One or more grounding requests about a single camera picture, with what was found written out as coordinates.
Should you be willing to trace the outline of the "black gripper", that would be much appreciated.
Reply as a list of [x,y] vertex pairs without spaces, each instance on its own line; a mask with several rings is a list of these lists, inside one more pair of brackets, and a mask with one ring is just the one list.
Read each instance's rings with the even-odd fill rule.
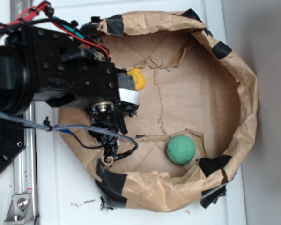
[[92,126],[106,130],[104,134],[95,131],[89,131],[89,134],[96,138],[99,147],[104,148],[104,156],[112,157],[114,161],[131,155],[138,147],[133,141],[134,147],[131,150],[117,153],[119,139],[128,133],[124,118],[137,114],[140,95],[134,78],[126,70],[117,69],[116,77],[116,99],[95,103],[86,111],[93,119]]

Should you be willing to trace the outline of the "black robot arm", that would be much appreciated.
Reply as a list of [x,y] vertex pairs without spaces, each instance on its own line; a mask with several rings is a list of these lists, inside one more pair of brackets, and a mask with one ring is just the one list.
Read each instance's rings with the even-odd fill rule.
[[96,48],[80,48],[66,34],[31,25],[14,29],[0,47],[0,118],[17,121],[33,101],[53,108],[80,108],[93,120],[89,133],[114,160],[118,139],[127,138],[124,118],[136,115],[134,79]]

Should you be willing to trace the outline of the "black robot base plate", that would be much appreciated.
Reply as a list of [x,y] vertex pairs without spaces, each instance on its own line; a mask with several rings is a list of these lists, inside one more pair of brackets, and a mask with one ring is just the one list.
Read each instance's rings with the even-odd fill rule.
[[0,175],[25,147],[25,129],[0,119]]

